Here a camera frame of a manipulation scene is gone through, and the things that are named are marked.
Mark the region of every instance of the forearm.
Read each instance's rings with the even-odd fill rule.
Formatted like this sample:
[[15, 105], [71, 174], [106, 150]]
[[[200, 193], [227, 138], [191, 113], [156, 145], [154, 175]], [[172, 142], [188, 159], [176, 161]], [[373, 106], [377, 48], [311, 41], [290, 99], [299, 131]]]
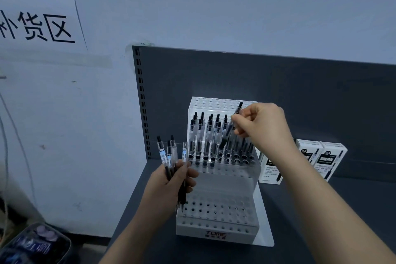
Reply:
[[155, 228], [146, 221], [143, 213], [136, 215], [116, 239], [100, 264], [139, 263]]
[[318, 263], [395, 263], [392, 251], [296, 149], [275, 159]]

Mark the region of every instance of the white wall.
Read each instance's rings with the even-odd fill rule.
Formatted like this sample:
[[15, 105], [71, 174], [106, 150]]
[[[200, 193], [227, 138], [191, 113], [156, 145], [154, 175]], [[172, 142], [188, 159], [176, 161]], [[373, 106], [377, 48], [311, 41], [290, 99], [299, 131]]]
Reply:
[[[110, 55], [112, 69], [0, 61], [39, 211], [71, 232], [112, 235], [145, 164], [128, 44], [394, 64], [394, 1], [76, 0], [89, 52]], [[10, 171], [31, 198], [0, 114]]]

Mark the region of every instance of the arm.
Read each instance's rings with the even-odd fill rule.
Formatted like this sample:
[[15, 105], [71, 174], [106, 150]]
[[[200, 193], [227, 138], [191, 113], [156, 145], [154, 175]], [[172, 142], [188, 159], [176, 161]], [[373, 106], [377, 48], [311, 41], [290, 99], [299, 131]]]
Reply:
[[394, 253], [299, 152], [282, 108], [252, 104], [231, 118], [236, 134], [250, 136], [278, 167], [318, 263], [396, 263]]
[[191, 177], [196, 178], [198, 172], [182, 164], [180, 160], [177, 164], [179, 169], [170, 181], [166, 179], [163, 165], [151, 174], [135, 216], [99, 264], [141, 261], [151, 237], [175, 211], [177, 194], [182, 182], [186, 180], [187, 193], [190, 193], [192, 187], [196, 185]]

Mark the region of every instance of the left hand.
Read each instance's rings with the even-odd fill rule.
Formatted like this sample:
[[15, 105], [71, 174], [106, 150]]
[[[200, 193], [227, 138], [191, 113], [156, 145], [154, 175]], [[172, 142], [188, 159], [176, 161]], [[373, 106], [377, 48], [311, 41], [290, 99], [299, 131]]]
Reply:
[[192, 178], [199, 175], [198, 171], [183, 165], [181, 160], [177, 163], [177, 167], [175, 175], [168, 181], [164, 165], [159, 166], [151, 174], [143, 192], [136, 214], [154, 228], [160, 227], [175, 211], [177, 194], [183, 181], [186, 180], [187, 193], [190, 193], [192, 187], [196, 185]]

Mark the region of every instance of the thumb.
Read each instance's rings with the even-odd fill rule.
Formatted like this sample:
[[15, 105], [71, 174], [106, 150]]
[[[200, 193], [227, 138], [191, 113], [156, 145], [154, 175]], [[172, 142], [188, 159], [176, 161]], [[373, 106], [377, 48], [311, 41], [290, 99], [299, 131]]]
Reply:
[[168, 183], [168, 186], [175, 188], [175, 190], [179, 190], [181, 184], [187, 177], [187, 166], [183, 165], [178, 168], [176, 173], [173, 175], [171, 180]]
[[247, 132], [247, 134], [250, 133], [252, 122], [249, 119], [246, 119], [242, 115], [234, 114], [231, 116], [231, 120], [234, 121], [237, 126], [242, 128], [245, 132]]

